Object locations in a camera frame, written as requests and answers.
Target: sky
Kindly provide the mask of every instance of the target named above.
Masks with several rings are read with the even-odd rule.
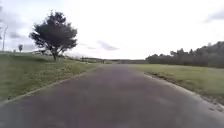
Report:
[[[51,10],[63,12],[78,29],[73,57],[144,59],[152,54],[189,51],[224,41],[223,0],[1,0],[1,34],[6,50],[24,45]]]

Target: green grass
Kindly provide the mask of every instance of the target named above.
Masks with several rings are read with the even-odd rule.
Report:
[[[224,69],[156,64],[133,66],[224,104]]]
[[[0,101],[11,99],[95,67],[74,60],[24,53],[0,53]]]

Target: tree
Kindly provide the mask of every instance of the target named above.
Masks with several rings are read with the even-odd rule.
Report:
[[[66,22],[66,17],[61,12],[51,12],[41,24],[34,25],[34,32],[30,38],[39,48],[49,50],[57,60],[59,53],[72,49],[77,45],[77,29]]]
[[[18,45],[18,49],[19,49],[19,51],[21,52],[21,51],[23,50],[23,45],[22,45],[22,44],[19,44],[19,45]]]

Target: asphalt road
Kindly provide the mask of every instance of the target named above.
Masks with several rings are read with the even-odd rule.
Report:
[[[210,104],[127,66],[102,66],[0,108],[0,128],[224,128]]]

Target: grass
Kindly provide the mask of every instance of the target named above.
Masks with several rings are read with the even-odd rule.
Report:
[[[133,66],[224,104],[224,69],[158,64]]]
[[[95,67],[74,60],[34,54],[0,53],[0,101],[11,99]]]

